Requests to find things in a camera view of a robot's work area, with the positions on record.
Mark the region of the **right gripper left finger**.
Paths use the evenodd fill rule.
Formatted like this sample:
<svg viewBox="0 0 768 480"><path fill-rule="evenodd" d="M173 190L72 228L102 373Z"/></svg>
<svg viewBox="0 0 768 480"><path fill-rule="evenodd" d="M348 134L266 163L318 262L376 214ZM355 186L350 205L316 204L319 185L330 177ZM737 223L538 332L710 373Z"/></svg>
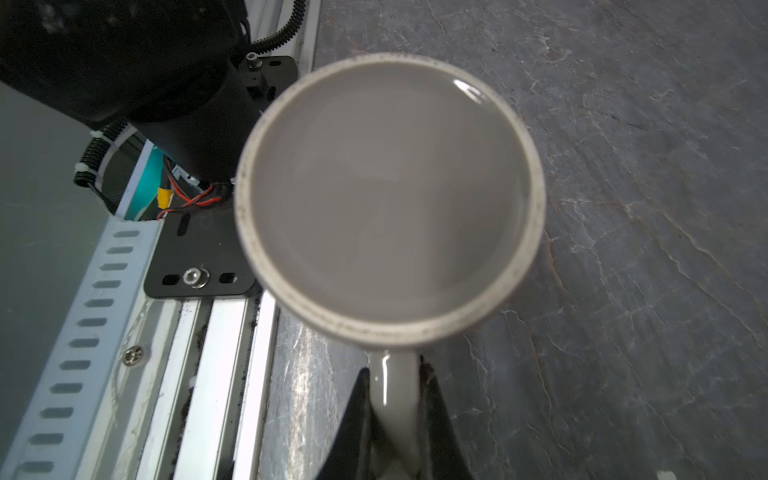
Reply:
<svg viewBox="0 0 768 480"><path fill-rule="evenodd" d="M359 371L331 449L317 480L372 479L370 467L374 414L370 370Z"/></svg>

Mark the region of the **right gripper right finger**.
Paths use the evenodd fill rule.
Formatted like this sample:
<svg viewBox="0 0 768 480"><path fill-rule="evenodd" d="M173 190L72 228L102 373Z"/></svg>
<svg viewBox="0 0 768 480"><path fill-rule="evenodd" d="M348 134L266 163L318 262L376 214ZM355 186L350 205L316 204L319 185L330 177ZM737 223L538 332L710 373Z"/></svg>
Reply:
<svg viewBox="0 0 768 480"><path fill-rule="evenodd" d="M419 479L473 479L457 442L433 367L420 358Z"/></svg>

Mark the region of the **large grey upside-down mug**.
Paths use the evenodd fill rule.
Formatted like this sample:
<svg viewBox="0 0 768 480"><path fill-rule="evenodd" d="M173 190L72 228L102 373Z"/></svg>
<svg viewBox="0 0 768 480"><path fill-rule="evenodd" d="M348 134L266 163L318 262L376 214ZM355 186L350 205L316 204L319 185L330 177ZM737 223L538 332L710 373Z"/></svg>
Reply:
<svg viewBox="0 0 768 480"><path fill-rule="evenodd" d="M234 204L278 305L367 352L372 479L419 479L422 348L488 318L538 252L545 178L523 121L450 64L349 58L258 120Z"/></svg>

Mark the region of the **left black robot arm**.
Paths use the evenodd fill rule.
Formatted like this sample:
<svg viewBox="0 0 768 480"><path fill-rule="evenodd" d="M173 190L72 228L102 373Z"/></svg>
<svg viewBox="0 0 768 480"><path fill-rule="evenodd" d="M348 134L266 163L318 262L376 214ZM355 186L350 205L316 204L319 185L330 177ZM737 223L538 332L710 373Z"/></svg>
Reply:
<svg viewBox="0 0 768 480"><path fill-rule="evenodd" d="M288 22L252 39L241 1L5 1L1 80L99 130L125 120L194 177L226 182L258 112L238 76L288 43Z"/></svg>

